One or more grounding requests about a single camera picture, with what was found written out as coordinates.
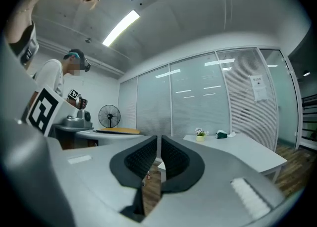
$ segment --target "white table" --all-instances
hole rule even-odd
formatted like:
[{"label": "white table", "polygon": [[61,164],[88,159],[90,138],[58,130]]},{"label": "white table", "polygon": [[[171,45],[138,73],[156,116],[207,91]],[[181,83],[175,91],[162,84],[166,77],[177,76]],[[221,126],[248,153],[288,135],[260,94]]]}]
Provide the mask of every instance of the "white table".
[{"label": "white table", "polygon": [[144,135],[135,134],[135,135],[127,135],[127,134],[108,134],[108,133],[98,133],[93,130],[88,131],[80,131],[75,133],[75,137],[77,139],[90,139],[97,140],[99,146],[113,144],[125,140],[131,140],[138,137],[143,137]]},{"label": "white table", "polygon": [[[196,136],[187,135],[184,137],[184,140],[228,152],[263,175],[275,173],[272,179],[273,182],[276,182],[282,166],[287,163],[286,159],[243,133],[237,133],[235,137],[223,139],[216,139],[215,136],[207,136],[203,142],[197,142]],[[158,166],[158,169],[161,172],[162,182],[166,181],[164,162]]]}]

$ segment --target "small plant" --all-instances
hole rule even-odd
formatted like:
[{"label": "small plant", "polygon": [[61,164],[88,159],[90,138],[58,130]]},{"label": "small plant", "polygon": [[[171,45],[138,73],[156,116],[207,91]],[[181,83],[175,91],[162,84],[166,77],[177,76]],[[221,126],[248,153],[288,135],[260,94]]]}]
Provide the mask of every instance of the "small plant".
[{"label": "small plant", "polygon": [[198,136],[208,136],[209,135],[209,131],[203,131],[203,129],[199,129],[199,128],[196,128],[195,129],[195,133],[198,135]]}]

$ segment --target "potted plant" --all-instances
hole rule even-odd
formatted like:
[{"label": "potted plant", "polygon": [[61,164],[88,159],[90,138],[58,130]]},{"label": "potted plant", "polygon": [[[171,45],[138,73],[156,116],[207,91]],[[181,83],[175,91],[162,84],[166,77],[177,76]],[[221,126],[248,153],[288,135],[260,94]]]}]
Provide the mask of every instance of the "potted plant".
[{"label": "potted plant", "polygon": [[195,133],[196,133],[196,141],[198,142],[203,142],[205,141],[205,136],[209,135],[209,131],[203,131],[203,129],[199,129],[199,128],[196,128],[195,129]]}]

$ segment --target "window blinds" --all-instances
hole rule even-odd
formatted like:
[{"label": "window blinds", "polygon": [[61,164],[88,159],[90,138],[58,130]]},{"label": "window blinds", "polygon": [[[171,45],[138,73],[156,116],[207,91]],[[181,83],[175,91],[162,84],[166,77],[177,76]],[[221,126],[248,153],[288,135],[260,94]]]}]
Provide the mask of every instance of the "window blinds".
[{"label": "window blinds", "polygon": [[195,128],[230,133],[228,94],[214,53],[170,65],[173,136],[193,135]]},{"label": "window blinds", "polygon": [[[228,86],[232,130],[242,132],[274,150],[277,135],[277,109],[271,78],[255,48],[217,52]],[[249,76],[262,75],[268,100],[255,102]]]},{"label": "window blinds", "polygon": [[139,76],[137,129],[146,136],[158,136],[158,157],[162,135],[171,135],[168,66]]},{"label": "window blinds", "polygon": [[121,114],[119,128],[136,128],[137,78],[120,84],[118,109]]}]

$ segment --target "hand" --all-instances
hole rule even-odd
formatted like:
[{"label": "hand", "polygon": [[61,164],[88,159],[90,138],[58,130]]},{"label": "hand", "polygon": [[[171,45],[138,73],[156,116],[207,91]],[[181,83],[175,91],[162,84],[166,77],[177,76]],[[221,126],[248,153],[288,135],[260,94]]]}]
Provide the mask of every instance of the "hand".
[{"label": "hand", "polygon": [[79,109],[81,109],[81,110],[85,109],[87,106],[87,103],[88,103],[88,100],[86,100],[84,98],[80,99],[80,108]]},{"label": "hand", "polygon": [[68,98],[66,101],[72,106],[76,107],[76,100],[74,100],[73,98]]}]

